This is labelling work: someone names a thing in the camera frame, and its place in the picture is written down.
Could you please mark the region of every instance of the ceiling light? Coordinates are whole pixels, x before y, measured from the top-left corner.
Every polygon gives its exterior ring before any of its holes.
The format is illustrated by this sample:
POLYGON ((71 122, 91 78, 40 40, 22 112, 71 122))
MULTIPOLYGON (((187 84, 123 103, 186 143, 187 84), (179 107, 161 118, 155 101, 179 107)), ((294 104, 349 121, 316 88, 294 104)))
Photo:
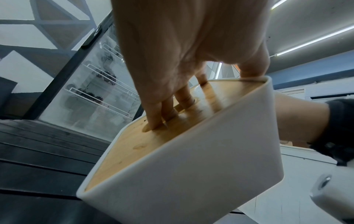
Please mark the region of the ceiling light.
POLYGON ((349 30, 352 30, 352 29, 354 29, 354 25, 352 25, 352 26, 350 26, 350 27, 347 27, 347 28, 345 28, 345 29, 339 30, 339 31, 337 31, 337 32, 328 34, 328 35, 326 35, 326 36, 324 36, 324 37, 320 37, 320 38, 315 39, 315 40, 313 40, 313 41, 304 43, 304 44, 302 44, 302 45, 299 45, 299 46, 290 48, 290 49, 288 49, 288 50, 286 50, 286 51, 282 51, 282 52, 280 52, 280 53, 276 53, 274 56, 279 56, 279 55, 283 55, 283 54, 289 53, 290 51, 294 51, 294 50, 296 50, 296 49, 305 47, 305 46, 307 46, 307 45, 316 43, 316 42, 318 42, 318 41, 327 39, 327 38, 329 38, 329 37, 333 37, 333 36, 335 36, 335 35, 337 35, 337 34, 341 34, 341 33, 343 33, 343 32, 346 32, 346 31, 349 31, 349 30))
POLYGON ((278 6, 280 6, 281 4, 283 4, 284 2, 286 2, 287 0, 280 0, 280 1, 278 1, 273 7, 272 7, 272 9, 275 9, 275 8, 277 8, 278 6))
POLYGON ((218 78, 219 78, 219 74, 220 74, 221 66, 222 66, 222 63, 220 62, 220 63, 219 63, 219 66, 218 66, 218 69, 217 69, 217 71, 216 71, 216 76, 215 76, 215 79, 218 79, 218 78))

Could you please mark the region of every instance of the black sleeve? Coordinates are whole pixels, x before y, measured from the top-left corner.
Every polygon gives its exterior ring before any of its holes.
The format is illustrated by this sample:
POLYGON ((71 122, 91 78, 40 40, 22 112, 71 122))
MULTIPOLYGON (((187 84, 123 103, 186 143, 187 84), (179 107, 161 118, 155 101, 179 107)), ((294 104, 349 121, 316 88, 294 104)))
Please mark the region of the black sleeve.
POLYGON ((354 99, 332 100, 327 104, 330 108, 328 126, 310 148, 345 166, 354 159, 354 99))

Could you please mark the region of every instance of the white machine part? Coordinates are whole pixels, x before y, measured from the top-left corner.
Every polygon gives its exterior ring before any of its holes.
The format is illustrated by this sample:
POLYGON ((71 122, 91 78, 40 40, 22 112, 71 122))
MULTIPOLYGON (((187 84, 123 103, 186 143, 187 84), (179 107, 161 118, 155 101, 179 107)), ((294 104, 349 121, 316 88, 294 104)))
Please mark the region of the white machine part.
POLYGON ((312 201, 345 224, 354 224, 354 160, 319 177, 310 192, 312 201))

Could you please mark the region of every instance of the ceiling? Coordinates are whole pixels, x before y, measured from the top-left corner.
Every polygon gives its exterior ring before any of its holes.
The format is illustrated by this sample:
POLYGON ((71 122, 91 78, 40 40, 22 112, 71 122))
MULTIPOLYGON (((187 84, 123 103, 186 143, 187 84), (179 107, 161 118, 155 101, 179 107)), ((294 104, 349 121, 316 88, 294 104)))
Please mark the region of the ceiling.
MULTIPOLYGON (((287 0, 271 12, 269 55, 354 25, 354 0, 287 0)), ((267 73, 354 49, 354 29, 271 58, 267 73)))

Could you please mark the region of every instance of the white container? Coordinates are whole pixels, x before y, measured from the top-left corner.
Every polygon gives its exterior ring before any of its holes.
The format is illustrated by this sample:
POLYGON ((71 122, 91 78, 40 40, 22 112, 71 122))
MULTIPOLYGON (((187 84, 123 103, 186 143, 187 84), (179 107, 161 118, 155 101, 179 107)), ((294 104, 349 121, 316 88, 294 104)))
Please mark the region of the white container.
POLYGON ((191 93, 195 105, 168 128, 141 132, 141 117, 122 129, 78 198, 124 224, 212 224, 283 179, 269 77, 213 80, 191 93))

